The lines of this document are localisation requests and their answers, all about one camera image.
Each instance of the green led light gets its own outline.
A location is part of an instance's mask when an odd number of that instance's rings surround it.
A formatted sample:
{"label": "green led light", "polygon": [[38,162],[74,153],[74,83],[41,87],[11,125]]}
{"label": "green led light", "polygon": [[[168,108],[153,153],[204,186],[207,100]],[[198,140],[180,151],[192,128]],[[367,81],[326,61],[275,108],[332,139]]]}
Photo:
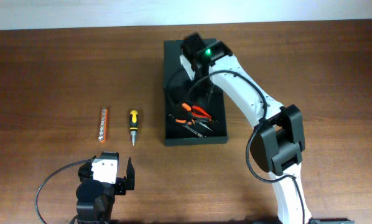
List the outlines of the green led light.
{"label": "green led light", "polygon": [[212,54],[211,49],[205,50],[205,55],[210,56]]}

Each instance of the yellow screwdriver handle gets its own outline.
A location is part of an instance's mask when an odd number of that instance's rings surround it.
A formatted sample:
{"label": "yellow screwdriver handle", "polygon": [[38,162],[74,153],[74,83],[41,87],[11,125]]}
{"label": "yellow screwdriver handle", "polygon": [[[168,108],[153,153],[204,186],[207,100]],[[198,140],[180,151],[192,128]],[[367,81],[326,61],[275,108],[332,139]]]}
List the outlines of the yellow screwdriver handle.
{"label": "yellow screwdriver handle", "polygon": [[129,115],[129,130],[130,131],[137,131],[137,122],[138,122],[137,111],[132,110],[131,114]]}

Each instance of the cable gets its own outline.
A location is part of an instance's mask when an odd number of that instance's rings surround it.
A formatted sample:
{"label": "cable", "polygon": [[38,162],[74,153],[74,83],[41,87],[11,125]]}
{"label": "cable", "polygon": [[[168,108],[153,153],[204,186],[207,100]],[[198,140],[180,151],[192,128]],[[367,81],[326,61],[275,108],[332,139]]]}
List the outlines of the cable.
{"label": "cable", "polygon": [[38,209],[38,196],[39,196],[39,192],[41,191],[42,187],[48,182],[49,179],[51,179],[54,175],[56,175],[57,173],[59,173],[60,171],[62,170],[65,170],[69,167],[72,167],[72,166],[75,166],[75,165],[79,165],[79,164],[82,164],[82,163],[86,163],[86,162],[91,162],[91,159],[86,159],[86,160],[83,160],[83,161],[78,161],[78,162],[73,162],[72,164],[69,164],[69,165],[66,165],[66,166],[63,166],[62,168],[56,170],[55,172],[53,172],[52,174],[50,174],[43,182],[42,184],[39,186],[38,188],[38,191],[37,191],[37,194],[35,195],[35,211],[37,212],[37,215],[38,215],[38,218],[39,220],[44,223],[44,224],[47,224],[47,222],[45,222],[44,218],[42,218],[41,216],[41,213],[39,212],[39,209]]}
{"label": "cable", "polygon": [[74,224],[75,220],[78,218],[78,215],[75,215],[73,219],[68,224]]}
{"label": "cable", "polygon": [[184,71],[185,69],[182,67],[180,69],[178,69],[176,72],[174,72],[171,77],[169,77],[167,83],[165,84],[165,97],[167,98],[168,102],[171,104],[171,106],[173,108],[175,108],[175,103],[174,101],[172,100],[172,98],[170,97],[169,95],[169,90],[168,90],[168,86],[169,86],[169,83],[172,81],[172,79],[175,77],[176,74]]}
{"label": "cable", "polygon": [[305,224],[305,208],[304,208],[304,201],[302,200],[302,195],[300,193],[300,190],[299,190],[299,186],[298,186],[298,183],[296,181],[296,177],[294,177],[293,175],[283,175],[282,177],[280,178],[277,178],[277,179],[274,179],[274,180],[268,180],[268,179],[265,179],[265,178],[262,178],[260,177],[257,173],[255,173],[252,165],[251,165],[251,162],[249,161],[249,149],[251,148],[251,143],[252,141],[254,140],[255,136],[257,135],[258,132],[260,132],[260,130],[262,129],[263,127],[263,124],[264,124],[264,121],[266,120],[266,115],[267,115],[267,101],[266,101],[266,98],[265,96],[263,95],[263,93],[261,92],[261,90],[253,83],[251,82],[250,80],[248,80],[246,77],[242,76],[240,73],[238,72],[234,72],[234,71],[231,71],[231,70],[219,70],[219,71],[215,71],[215,72],[211,72],[210,74],[208,74],[207,76],[199,79],[197,82],[195,82],[191,87],[190,89],[188,90],[187,94],[186,94],[186,101],[188,99],[190,99],[190,94],[193,92],[193,90],[201,83],[203,82],[204,80],[206,80],[207,78],[210,78],[211,76],[213,75],[217,75],[217,74],[221,74],[221,73],[230,73],[236,77],[240,77],[241,79],[243,79],[245,82],[247,82],[249,85],[251,85],[258,93],[258,95],[261,97],[262,99],[262,102],[263,102],[263,115],[262,115],[262,118],[259,120],[259,124],[258,126],[254,129],[253,133],[251,134],[251,136],[249,137],[248,139],[248,143],[247,143],[247,146],[246,146],[246,163],[247,163],[247,166],[248,166],[248,169],[249,171],[252,173],[252,175],[257,178],[258,180],[264,182],[264,183],[269,183],[269,184],[274,184],[274,183],[277,183],[281,180],[284,180],[285,178],[291,178],[294,185],[295,185],[295,188],[297,190],[297,193],[298,193],[298,197],[299,197],[299,200],[300,200],[300,204],[302,206],[302,224]]}
{"label": "cable", "polygon": [[210,91],[208,93],[208,97],[207,97],[207,108],[210,107],[210,102],[211,102],[211,96],[213,94],[213,89],[214,89],[215,85],[212,85],[211,88],[210,88]]}
{"label": "cable", "polygon": [[263,101],[263,115],[262,115],[262,118],[265,119],[266,117],[266,113],[267,113],[267,102],[266,102],[266,99],[265,99],[265,96],[262,94],[261,90],[254,84],[252,83],[250,80],[248,80],[246,77],[242,76],[240,73],[238,72],[234,72],[234,71],[231,71],[231,70],[219,70],[219,71],[215,71],[215,72],[211,72],[210,74],[208,74],[207,76],[204,76],[203,78],[199,79],[197,82],[195,82],[191,87],[190,89],[188,90],[187,94],[186,94],[186,100],[187,99],[190,99],[190,94],[192,94],[193,90],[201,83],[203,82],[204,80],[206,80],[207,78],[210,78],[211,76],[213,75],[216,75],[216,74],[221,74],[221,73],[230,73],[234,76],[237,76],[237,77],[240,77],[241,79],[243,79],[245,82],[247,82],[248,84],[250,84],[259,94],[259,96],[262,98],[262,101]]}

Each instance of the wood grain surface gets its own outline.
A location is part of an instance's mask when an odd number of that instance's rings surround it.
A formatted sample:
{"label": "wood grain surface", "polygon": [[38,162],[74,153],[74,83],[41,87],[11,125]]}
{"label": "wood grain surface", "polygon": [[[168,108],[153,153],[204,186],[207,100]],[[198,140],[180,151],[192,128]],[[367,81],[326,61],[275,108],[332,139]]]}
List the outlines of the wood grain surface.
{"label": "wood grain surface", "polygon": [[[163,41],[195,31],[224,41],[271,96],[301,109],[312,215],[372,223],[372,20],[0,31],[0,223],[38,223],[41,182],[102,151],[119,152],[119,176],[128,157],[136,170],[135,190],[114,205],[121,221],[276,216],[272,187],[245,164],[251,127],[228,97],[227,144],[163,144]],[[97,139],[102,106],[109,109],[105,144]],[[131,109],[141,120],[135,147]],[[42,190],[48,223],[76,214],[77,169]]]}

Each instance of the orange pliers handle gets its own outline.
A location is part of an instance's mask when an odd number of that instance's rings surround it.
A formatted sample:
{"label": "orange pliers handle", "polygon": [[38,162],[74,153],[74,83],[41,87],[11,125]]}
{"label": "orange pliers handle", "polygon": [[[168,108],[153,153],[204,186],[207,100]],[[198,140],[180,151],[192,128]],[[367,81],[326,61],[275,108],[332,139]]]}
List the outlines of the orange pliers handle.
{"label": "orange pliers handle", "polygon": [[179,124],[186,124],[188,126],[191,126],[191,125],[194,125],[195,124],[195,121],[194,120],[187,121],[187,120],[175,119],[175,122],[176,123],[179,123]]}
{"label": "orange pliers handle", "polygon": [[182,107],[195,118],[203,118],[207,119],[208,121],[212,120],[212,116],[199,106],[193,105],[190,107],[188,104],[182,103]]}

